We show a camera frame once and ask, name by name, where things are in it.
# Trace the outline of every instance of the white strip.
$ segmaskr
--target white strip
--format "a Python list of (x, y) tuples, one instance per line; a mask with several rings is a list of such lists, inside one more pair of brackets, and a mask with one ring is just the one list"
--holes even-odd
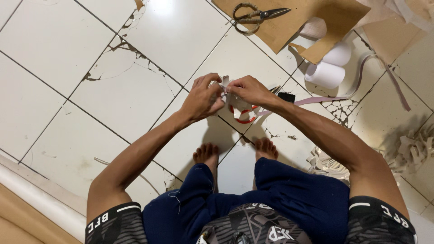
[(125, 209), (129, 209), (129, 208), (138, 208), (138, 209), (140, 209), (139, 206), (133, 205), (133, 206), (125, 207), (125, 208), (120, 208), (120, 209), (118, 209), (118, 212), (120, 212), (120, 211), (122, 211), (122, 210), (125, 210)]
[(348, 209), (348, 211), (352, 208), (352, 207), (355, 207), (355, 206), (371, 206), (369, 203), (366, 203), (366, 202), (358, 202), (358, 203), (354, 203), (354, 204), (351, 204), (351, 206), (350, 206), (350, 208)]
[(10, 169), (0, 165), (0, 183), (49, 218), (56, 225), (84, 243), (86, 217), (37, 188)]

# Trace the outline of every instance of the foot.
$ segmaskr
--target foot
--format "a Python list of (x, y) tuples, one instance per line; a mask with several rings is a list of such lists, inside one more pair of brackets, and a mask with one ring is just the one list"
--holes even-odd
[(255, 142), (256, 147), (256, 161), (261, 157), (277, 160), (279, 153), (277, 152), (276, 146), (268, 138), (257, 139)]
[(214, 182), (217, 182), (218, 147), (211, 143), (202, 144), (193, 152), (195, 164), (204, 163), (213, 173)]

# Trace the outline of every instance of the red-handled scissors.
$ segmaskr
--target red-handled scissors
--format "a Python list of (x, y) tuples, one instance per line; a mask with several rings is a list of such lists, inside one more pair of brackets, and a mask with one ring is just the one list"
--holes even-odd
[[(276, 86), (276, 87), (270, 89), (270, 91), (271, 91), (273, 94), (276, 94), (276, 93), (279, 91), (280, 87), (281, 87), (281, 86)], [(245, 114), (245, 113), (247, 113), (247, 112), (253, 111), (253, 110), (256, 109), (256, 108), (258, 108), (258, 106), (253, 106), (251, 109), (245, 109), (245, 110), (241, 111), (241, 114)], [(231, 113), (233, 113), (233, 106), (232, 106), (232, 105), (229, 107), (229, 110), (230, 110)], [(236, 119), (236, 120), (237, 120), (238, 123), (240, 123), (240, 124), (248, 124), (248, 123), (254, 121), (255, 119), (256, 119), (256, 117), (254, 116), (253, 118), (251, 118), (251, 119), (249, 119), (249, 120), (240, 120), (240, 119)]]

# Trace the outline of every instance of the tile floor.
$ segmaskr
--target tile floor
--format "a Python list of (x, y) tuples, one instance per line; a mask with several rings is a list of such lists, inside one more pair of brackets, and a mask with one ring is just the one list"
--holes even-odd
[[(0, 154), (87, 197), (89, 185), (130, 143), (177, 111), (192, 82), (209, 72), (282, 85), (300, 100), (351, 93), (361, 59), (373, 53), (359, 33), (344, 39), (352, 58), (336, 89), (304, 81), (308, 63), (293, 48), (275, 54), (257, 36), (238, 34), (210, 0), (10, 0), (0, 3)], [(359, 91), (348, 101), (303, 105), (351, 129), (370, 146), (393, 148), (409, 129), (434, 123), (434, 40), (428, 35), (392, 65), (412, 110), (406, 112), (390, 77), (375, 60), (365, 65)], [(295, 36), (293, 43), (314, 42)], [(220, 147), (219, 188), (251, 189), (254, 147), (268, 137), (279, 160), (309, 167), (314, 144), (275, 114), (237, 123), (228, 108), (176, 135), (127, 191), (147, 204), (178, 188), (203, 142)], [(434, 220), (434, 162), (403, 175), (408, 207)]]

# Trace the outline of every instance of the black object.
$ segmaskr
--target black object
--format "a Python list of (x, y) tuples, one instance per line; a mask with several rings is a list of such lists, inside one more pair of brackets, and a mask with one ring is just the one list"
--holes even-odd
[(277, 96), (290, 103), (294, 103), (296, 100), (296, 95), (291, 93), (280, 92), (277, 94)]

